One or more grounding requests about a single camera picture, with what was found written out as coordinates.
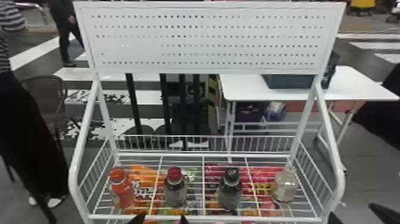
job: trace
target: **white sneaker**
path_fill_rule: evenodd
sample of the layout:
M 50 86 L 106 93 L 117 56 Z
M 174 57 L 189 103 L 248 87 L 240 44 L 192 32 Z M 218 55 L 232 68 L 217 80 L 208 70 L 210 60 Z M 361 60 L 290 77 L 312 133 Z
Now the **white sneaker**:
M 47 203 L 47 207 L 49 207 L 49 209 L 53 209 L 60 205 L 66 198 L 67 196 L 63 196 L 61 198 L 50 198 L 49 202 Z
M 28 203 L 29 203 L 29 205 L 30 206 L 36 206 L 38 203 L 36 202 L 36 200 L 32 197 L 32 196 L 30 196 L 29 198 L 28 198 Z

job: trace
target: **striped shirt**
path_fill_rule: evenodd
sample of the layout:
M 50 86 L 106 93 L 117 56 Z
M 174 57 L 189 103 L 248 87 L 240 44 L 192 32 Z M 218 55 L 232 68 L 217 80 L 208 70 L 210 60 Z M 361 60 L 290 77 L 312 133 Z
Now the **striped shirt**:
M 0 0 L 0 26 L 7 32 L 25 28 L 25 19 L 13 1 Z
M 17 32 L 26 27 L 25 19 L 13 1 L 0 0 L 0 26 L 5 32 Z M 0 72 L 10 71 L 10 52 L 7 41 L 0 36 Z

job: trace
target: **red bottle cap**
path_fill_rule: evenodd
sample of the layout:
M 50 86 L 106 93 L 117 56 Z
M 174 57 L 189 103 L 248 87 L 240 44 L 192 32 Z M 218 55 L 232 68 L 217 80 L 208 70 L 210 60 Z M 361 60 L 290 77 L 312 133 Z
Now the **red bottle cap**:
M 167 178 L 170 181 L 179 181 L 180 178 L 182 177 L 182 174 L 180 173 L 180 168 L 177 166 L 173 166 L 168 169 L 167 172 Z
M 122 167 L 114 167 L 110 170 L 110 179 L 118 181 L 124 178 L 124 169 Z

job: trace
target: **bottle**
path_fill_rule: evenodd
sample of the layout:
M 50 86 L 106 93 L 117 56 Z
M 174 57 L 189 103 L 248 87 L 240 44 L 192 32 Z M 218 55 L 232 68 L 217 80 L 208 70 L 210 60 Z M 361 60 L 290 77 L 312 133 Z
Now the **bottle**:
M 296 179 L 296 168 L 289 164 L 275 176 L 276 189 L 272 195 L 275 200 L 288 203 L 295 198 L 299 183 Z
M 221 178 L 218 187 L 218 202 L 226 210 L 235 210 L 242 197 L 243 185 L 239 178 L 238 168 L 228 168 Z
M 188 188 L 180 168 L 176 166 L 169 168 L 164 181 L 165 202 L 172 208 L 182 207 L 186 203 L 187 192 Z
M 114 167 L 110 171 L 110 192 L 117 209 L 125 209 L 135 203 L 135 190 L 122 167 Z

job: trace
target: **black bottle cap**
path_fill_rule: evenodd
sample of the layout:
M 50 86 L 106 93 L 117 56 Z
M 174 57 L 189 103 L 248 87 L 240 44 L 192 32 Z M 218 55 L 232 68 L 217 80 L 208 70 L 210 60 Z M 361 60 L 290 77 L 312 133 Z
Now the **black bottle cap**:
M 229 182 L 236 182 L 239 179 L 239 169 L 238 168 L 228 168 L 225 170 L 225 180 Z

